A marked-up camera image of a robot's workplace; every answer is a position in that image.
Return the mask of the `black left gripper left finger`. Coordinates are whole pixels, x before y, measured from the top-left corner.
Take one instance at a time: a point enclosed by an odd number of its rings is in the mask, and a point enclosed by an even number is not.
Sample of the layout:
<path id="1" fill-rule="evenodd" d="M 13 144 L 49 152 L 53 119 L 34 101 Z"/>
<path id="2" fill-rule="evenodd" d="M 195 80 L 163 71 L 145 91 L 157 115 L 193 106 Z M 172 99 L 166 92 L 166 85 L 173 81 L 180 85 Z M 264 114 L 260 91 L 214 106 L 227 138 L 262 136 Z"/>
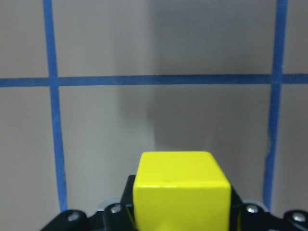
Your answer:
<path id="1" fill-rule="evenodd" d="M 129 175 L 127 183 L 121 197 L 121 205 L 124 209 L 125 221 L 128 230 L 135 230 L 135 216 L 134 216 L 134 205 L 133 205 L 133 185 L 135 181 L 135 175 Z"/>

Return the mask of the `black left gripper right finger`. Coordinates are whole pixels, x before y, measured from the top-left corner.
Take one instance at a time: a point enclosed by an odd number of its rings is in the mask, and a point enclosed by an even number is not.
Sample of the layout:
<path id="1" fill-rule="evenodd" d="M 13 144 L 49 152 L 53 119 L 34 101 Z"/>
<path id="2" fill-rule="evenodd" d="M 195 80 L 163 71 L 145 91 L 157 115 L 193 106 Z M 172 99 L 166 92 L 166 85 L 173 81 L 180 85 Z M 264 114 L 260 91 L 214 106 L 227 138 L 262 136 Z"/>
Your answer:
<path id="1" fill-rule="evenodd" d="M 231 206 L 230 206 L 230 231 L 242 231 L 243 230 L 243 201 L 231 187 Z"/>

